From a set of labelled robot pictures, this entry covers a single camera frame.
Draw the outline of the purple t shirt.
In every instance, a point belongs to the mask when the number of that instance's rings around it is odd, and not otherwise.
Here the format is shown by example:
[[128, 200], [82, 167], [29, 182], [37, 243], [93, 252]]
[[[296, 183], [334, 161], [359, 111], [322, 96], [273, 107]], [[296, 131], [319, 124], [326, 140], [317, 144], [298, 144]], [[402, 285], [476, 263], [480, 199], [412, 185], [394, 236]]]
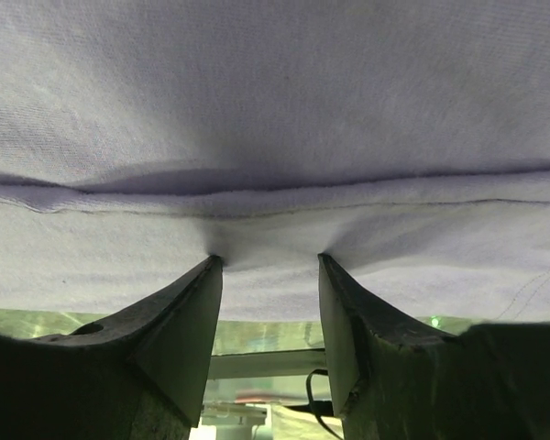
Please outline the purple t shirt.
[[0, 1], [0, 308], [550, 321], [550, 1]]

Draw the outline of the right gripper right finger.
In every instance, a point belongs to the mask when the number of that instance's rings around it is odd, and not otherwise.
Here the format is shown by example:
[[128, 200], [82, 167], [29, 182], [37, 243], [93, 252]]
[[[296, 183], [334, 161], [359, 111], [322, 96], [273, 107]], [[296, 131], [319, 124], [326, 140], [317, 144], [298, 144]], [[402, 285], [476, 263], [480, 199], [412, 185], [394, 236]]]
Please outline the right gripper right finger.
[[347, 439], [550, 439], [550, 323], [451, 335], [319, 256], [334, 413]]

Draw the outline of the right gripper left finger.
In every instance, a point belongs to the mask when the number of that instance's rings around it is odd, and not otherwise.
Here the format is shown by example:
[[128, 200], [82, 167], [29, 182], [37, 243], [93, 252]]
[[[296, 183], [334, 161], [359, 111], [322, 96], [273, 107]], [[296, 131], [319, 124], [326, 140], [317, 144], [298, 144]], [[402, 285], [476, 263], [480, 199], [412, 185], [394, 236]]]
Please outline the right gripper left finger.
[[0, 335], [0, 439], [185, 439], [203, 408], [222, 297], [211, 256], [67, 335]]

